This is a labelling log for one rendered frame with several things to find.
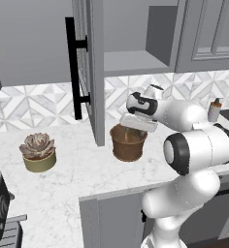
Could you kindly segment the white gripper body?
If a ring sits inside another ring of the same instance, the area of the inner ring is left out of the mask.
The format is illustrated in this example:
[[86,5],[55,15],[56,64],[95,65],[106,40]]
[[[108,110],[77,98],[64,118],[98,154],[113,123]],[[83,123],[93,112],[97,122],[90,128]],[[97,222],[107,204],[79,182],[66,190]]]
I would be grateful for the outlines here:
[[143,132],[150,133],[154,133],[158,126],[157,121],[152,121],[148,118],[137,116],[129,112],[126,112],[121,116],[119,123],[121,126],[127,128],[137,129]]

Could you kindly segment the brown round basket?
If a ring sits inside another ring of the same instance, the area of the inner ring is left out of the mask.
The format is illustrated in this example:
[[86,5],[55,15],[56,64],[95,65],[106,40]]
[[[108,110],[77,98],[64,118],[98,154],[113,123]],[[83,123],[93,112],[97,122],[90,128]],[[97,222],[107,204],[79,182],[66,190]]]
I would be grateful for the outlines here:
[[143,155],[147,132],[126,128],[116,124],[110,130],[113,141],[113,154],[123,162],[134,162]]

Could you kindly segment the grey base cabinet door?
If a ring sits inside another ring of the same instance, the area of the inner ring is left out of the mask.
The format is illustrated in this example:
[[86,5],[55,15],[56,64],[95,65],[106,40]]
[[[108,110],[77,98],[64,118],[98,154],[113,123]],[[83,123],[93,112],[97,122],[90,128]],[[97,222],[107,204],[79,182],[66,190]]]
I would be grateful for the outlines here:
[[80,200],[83,248],[140,248],[142,193]]

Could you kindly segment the grey base cabinet front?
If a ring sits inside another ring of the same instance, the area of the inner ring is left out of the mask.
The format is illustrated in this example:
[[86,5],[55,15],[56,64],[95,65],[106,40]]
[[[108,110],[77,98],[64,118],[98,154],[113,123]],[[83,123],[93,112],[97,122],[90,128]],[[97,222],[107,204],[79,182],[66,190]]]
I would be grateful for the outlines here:
[[[220,188],[229,187],[229,174],[221,175]],[[214,196],[181,226],[180,239],[188,248],[202,248],[217,241],[229,218],[229,195]]]

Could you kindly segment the white soap dispenser bottle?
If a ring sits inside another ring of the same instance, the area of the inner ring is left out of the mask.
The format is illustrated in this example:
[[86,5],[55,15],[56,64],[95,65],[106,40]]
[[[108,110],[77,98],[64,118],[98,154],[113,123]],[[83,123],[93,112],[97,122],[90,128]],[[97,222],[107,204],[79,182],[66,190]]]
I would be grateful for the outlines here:
[[221,110],[222,104],[220,103],[220,98],[216,98],[213,102],[210,103],[208,111],[208,120],[210,122],[216,122]]

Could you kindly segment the succulent in olive pot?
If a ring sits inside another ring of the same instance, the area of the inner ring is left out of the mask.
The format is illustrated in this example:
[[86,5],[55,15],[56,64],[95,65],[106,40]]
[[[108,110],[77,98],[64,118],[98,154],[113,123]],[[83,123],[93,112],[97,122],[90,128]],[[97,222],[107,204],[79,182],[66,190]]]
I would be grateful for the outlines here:
[[56,163],[54,140],[47,133],[35,133],[19,146],[26,168],[32,172],[50,170]]

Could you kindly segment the dark grey countertop appliance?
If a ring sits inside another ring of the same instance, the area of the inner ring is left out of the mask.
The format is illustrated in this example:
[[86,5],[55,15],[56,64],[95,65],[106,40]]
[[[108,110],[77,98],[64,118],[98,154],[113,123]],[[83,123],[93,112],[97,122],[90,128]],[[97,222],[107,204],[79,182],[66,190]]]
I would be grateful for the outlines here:
[[26,221],[27,215],[8,218],[10,201],[14,198],[0,171],[0,248],[21,248],[23,229],[20,222]]

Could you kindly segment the grey open wall cabinet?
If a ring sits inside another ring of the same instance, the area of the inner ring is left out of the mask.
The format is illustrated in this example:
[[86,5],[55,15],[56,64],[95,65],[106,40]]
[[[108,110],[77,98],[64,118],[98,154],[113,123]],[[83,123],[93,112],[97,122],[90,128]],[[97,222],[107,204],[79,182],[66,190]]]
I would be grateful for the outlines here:
[[103,0],[107,77],[172,72],[186,0]]

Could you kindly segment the grey panelled wall cabinet door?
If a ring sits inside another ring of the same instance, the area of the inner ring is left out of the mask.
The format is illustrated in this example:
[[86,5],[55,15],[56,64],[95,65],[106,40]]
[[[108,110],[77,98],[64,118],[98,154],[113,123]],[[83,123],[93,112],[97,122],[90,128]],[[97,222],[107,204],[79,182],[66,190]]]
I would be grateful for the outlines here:
[[187,0],[177,73],[229,70],[229,0]]

